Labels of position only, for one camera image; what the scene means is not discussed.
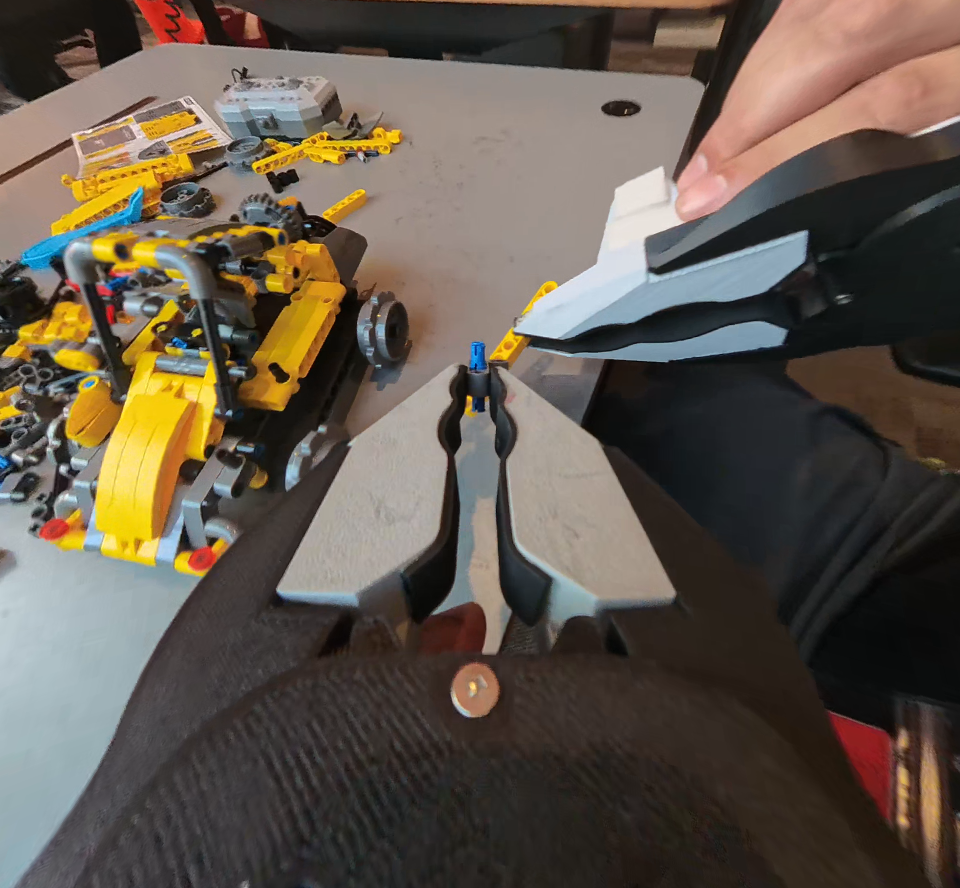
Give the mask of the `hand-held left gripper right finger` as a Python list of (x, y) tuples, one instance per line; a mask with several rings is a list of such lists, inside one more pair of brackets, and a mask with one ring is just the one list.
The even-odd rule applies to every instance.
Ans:
[(601, 443), (489, 371), (501, 593), (527, 625), (671, 605), (677, 592)]

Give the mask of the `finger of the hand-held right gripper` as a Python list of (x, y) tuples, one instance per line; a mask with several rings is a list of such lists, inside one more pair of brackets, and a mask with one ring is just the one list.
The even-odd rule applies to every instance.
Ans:
[(788, 329), (747, 303), (808, 259), (790, 233), (665, 274), (649, 264), (655, 234), (680, 224), (663, 166), (614, 190), (594, 265), (536, 301), (515, 324), (532, 343), (783, 343)]
[(790, 329), (791, 306), (781, 298), (697, 302), (553, 340), (551, 351), (639, 362), (680, 361), (774, 349), (785, 342)]

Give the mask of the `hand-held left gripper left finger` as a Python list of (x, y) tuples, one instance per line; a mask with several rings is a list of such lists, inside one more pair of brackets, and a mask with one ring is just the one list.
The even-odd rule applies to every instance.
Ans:
[(456, 574), (460, 367), (354, 438), (277, 587), (285, 600), (422, 622)]

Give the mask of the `thin yellow brick beam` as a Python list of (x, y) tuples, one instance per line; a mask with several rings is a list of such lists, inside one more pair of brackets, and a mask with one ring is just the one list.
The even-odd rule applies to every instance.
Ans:
[[(526, 317), (537, 302), (553, 292), (557, 287), (558, 283), (556, 281), (546, 281), (541, 284), (515, 321), (522, 320)], [(492, 365), (509, 370), (516, 364), (528, 344), (528, 338), (518, 334), (514, 326), (506, 332), (489, 355), (486, 354), (486, 345), (484, 342), (473, 342), (471, 344), (469, 370), (473, 373), (482, 372)], [(475, 417), (485, 412), (485, 395), (479, 395), (476, 399), (472, 395), (466, 397), (465, 414), (468, 417)]]

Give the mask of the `person's right hand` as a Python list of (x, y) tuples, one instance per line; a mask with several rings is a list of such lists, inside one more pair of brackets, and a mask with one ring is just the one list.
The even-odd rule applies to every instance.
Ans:
[(958, 118), (959, 0), (782, 0), (677, 179), (683, 221), (858, 130)]

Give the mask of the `person's black clothed body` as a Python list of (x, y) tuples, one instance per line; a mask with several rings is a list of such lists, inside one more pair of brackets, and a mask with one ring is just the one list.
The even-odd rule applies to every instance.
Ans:
[(832, 688), (958, 706), (958, 476), (937, 474), (783, 366), (617, 369), (591, 430), (754, 569)]

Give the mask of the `yellow toy brick vehicle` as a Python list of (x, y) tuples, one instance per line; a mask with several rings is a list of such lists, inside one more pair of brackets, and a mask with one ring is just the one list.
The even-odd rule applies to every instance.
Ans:
[(357, 286), (362, 234), (286, 214), (71, 238), (93, 362), (42, 540), (200, 576), (243, 530), (222, 502), (289, 491), (347, 440), (368, 369), (408, 354), (409, 318), (393, 292)]

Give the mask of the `pile of loose brick parts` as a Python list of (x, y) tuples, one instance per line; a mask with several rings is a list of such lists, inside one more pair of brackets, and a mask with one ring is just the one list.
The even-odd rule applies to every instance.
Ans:
[[(86, 178), (62, 177), (73, 192), (73, 211), (51, 225), (51, 234), (61, 230), (58, 222), (86, 220), (100, 209), (108, 194), (123, 194), (137, 186), (145, 189), (141, 222), (107, 230), (162, 230), (190, 237), (210, 226), (229, 223), (260, 224), (293, 219), (287, 211), (304, 218), (322, 218), (307, 212), (295, 197), (273, 198), (251, 194), (243, 198), (227, 218), (215, 218), (216, 201), (210, 190), (196, 181), (210, 170), (241, 155), (257, 155), (246, 162), (259, 179), (266, 180), (274, 194), (299, 180), (294, 165), (309, 162), (343, 164), (346, 160), (366, 162), (389, 155), (403, 139), (399, 130), (375, 126), (369, 136), (339, 139), (321, 131), (298, 144), (275, 139), (244, 137), (231, 142), (216, 163), (199, 163), (204, 153), (172, 154), (141, 161)], [(2, 270), (2, 500), (28, 500), (41, 479), (30, 467), (41, 463), (46, 450), (54, 468), (54, 486), (38, 498), (30, 532), (52, 514), (53, 501), (69, 485), (71, 448), (62, 424), (77, 394), (83, 369), (93, 362), (92, 330), (86, 321), (85, 306), (77, 289), (67, 281), (62, 257), (40, 270), (29, 269), (20, 259)]]

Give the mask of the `grey battery box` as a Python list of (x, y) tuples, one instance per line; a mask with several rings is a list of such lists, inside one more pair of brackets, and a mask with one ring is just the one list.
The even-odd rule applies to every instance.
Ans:
[(343, 112), (336, 86), (323, 76), (241, 78), (214, 102), (233, 138), (305, 139)]

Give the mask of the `blue curved brick panel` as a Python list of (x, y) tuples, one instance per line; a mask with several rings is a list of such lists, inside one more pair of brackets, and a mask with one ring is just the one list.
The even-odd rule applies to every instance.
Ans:
[(61, 219), (57, 224), (61, 230), (52, 233), (49, 237), (27, 248), (21, 255), (20, 261), (31, 270), (41, 270), (52, 264), (56, 258), (61, 258), (72, 241), (101, 234), (113, 229), (125, 229), (141, 222), (145, 189), (136, 186), (123, 194), (107, 194), (107, 202), (98, 208), (88, 218), (80, 221), (66, 221)]

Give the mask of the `yellow and black leaflet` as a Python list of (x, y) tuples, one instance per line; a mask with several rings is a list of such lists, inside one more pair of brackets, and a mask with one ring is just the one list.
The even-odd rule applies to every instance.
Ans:
[(233, 138), (190, 96), (152, 104), (71, 136), (77, 177), (138, 162), (225, 148)]

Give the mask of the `orange object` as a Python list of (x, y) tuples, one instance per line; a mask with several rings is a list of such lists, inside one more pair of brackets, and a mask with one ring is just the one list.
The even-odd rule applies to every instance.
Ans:
[(187, 16), (174, 0), (133, 0), (161, 44), (204, 44), (201, 21)]

